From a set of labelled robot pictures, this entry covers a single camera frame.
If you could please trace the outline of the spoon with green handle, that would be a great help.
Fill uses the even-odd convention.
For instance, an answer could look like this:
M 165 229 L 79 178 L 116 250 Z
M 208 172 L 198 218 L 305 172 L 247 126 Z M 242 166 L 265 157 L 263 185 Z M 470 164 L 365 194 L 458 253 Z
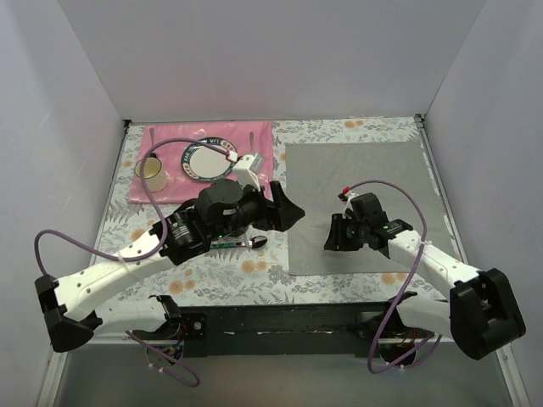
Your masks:
M 268 242 L 266 236 L 254 236 L 247 241 L 242 242 L 228 242 L 228 243 L 214 243 L 210 246 L 211 249 L 222 249 L 222 248 L 248 248 L 248 249 L 259 249 L 264 247 Z

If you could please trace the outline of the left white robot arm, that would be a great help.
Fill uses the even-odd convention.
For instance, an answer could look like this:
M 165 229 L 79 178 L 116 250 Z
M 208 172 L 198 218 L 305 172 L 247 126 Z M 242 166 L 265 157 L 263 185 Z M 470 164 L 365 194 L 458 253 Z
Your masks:
M 267 199 L 255 187 L 219 180 L 103 262 L 60 278 L 43 272 L 35 288 L 53 350 L 68 352 L 110 332 L 138 330 L 173 338 L 181 320 L 169 301 L 151 298 L 113 308 L 105 302 L 154 274 L 209 252 L 222 237 L 250 226 L 261 231 L 290 229 L 305 212 L 287 198 L 279 182 L 272 181 L 270 189 L 272 198 Z

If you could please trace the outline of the grey cloth napkin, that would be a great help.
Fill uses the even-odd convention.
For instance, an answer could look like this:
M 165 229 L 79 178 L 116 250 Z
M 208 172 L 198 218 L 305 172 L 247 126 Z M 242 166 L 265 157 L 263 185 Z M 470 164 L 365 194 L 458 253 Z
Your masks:
M 286 196 L 305 211 L 288 230 L 288 268 L 295 276 L 406 272 L 404 265 L 364 247 L 324 250 L 331 217 L 344 209 L 346 187 L 375 194 L 390 220 L 401 219 L 451 256 L 456 246 L 445 205 L 419 142 L 301 143 L 285 148 Z

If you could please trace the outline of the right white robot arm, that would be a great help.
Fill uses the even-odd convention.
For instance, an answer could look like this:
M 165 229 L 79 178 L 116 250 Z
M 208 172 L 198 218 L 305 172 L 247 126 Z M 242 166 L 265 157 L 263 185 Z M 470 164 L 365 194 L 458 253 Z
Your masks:
M 443 295 L 441 300 L 427 300 L 403 292 L 392 298 L 383 314 L 366 323 L 375 339 L 382 334 L 403 337 L 417 329 L 451 338 L 466 356 L 480 360 L 525 334 L 525 322 L 503 272 L 462 263 L 424 240 L 405 221 L 389 220 L 373 193 L 344 190 L 339 199 L 345 207 L 332 216 L 327 251 L 352 252 L 368 246 L 413 267 Z

